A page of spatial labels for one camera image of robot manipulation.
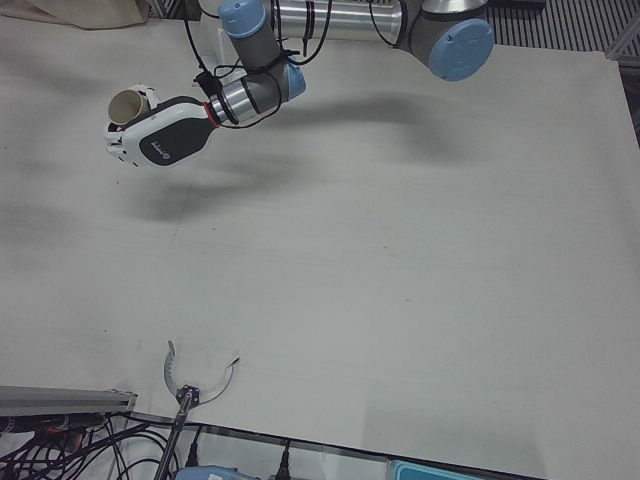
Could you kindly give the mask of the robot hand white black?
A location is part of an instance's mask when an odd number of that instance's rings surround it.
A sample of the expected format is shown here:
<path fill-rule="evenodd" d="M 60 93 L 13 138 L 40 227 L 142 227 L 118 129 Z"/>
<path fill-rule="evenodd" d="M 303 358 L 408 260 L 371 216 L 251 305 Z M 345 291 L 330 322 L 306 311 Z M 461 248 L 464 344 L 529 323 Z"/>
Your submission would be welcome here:
<path fill-rule="evenodd" d="M 208 102 L 189 96 L 163 101 L 143 84 L 118 92 L 107 114 L 107 152 L 136 168 L 175 165 L 203 150 L 220 126 Z"/>

